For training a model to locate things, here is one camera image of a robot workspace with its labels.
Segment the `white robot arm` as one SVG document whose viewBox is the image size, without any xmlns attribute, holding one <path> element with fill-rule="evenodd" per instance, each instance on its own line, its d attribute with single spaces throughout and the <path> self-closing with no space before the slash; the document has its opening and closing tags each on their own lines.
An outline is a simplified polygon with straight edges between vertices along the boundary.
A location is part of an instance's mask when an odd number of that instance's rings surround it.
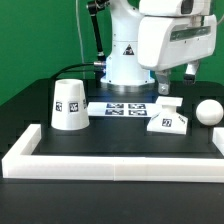
<svg viewBox="0 0 224 224">
<path fill-rule="evenodd" d="M 213 0 L 109 0 L 112 51 L 101 84 L 119 92 L 158 85 L 167 95 L 171 69 L 185 64 L 184 82 L 195 82 L 200 60 L 213 54 L 217 19 Z"/>
</svg>

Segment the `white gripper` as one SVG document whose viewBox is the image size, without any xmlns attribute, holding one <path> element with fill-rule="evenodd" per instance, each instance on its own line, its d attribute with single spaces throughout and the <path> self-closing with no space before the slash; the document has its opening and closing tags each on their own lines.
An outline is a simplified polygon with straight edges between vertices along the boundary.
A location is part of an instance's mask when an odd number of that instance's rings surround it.
<svg viewBox="0 0 224 224">
<path fill-rule="evenodd" d="M 193 27 L 192 17 L 144 17 L 138 32 L 138 62 L 155 73 L 158 92 L 170 92 L 170 69 L 187 64 L 185 84 L 194 84 L 199 59 L 213 54 L 216 43 L 216 17 L 206 16 L 202 26 Z"/>
</svg>

